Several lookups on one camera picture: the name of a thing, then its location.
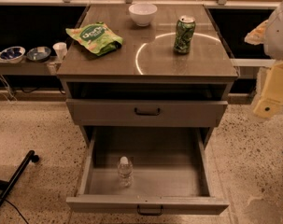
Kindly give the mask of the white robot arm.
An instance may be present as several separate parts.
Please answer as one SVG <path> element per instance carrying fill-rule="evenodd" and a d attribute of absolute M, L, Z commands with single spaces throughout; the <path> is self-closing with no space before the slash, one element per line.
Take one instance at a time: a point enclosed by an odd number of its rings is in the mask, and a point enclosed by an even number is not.
<path fill-rule="evenodd" d="M 283 1 L 266 21 L 246 35 L 245 42 L 263 44 L 264 53 L 276 60 L 266 72 L 262 92 L 253 108 L 256 117 L 269 119 L 283 106 Z"/>

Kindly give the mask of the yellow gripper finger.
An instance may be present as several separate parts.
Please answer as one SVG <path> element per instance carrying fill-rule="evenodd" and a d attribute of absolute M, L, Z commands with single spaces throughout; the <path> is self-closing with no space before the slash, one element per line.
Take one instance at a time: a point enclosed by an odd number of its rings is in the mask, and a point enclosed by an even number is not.
<path fill-rule="evenodd" d="M 264 41 L 265 30 L 268 20 L 260 23 L 256 28 L 249 32 L 245 37 L 245 42 L 251 45 L 260 45 Z"/>
<path fill-rule="evenodd" d="M 253 114 L 261 119 L 269 119 L 283 106 L 283 61 L 276 61 L 266 71 L 260 98 L 253 108 Z"/>

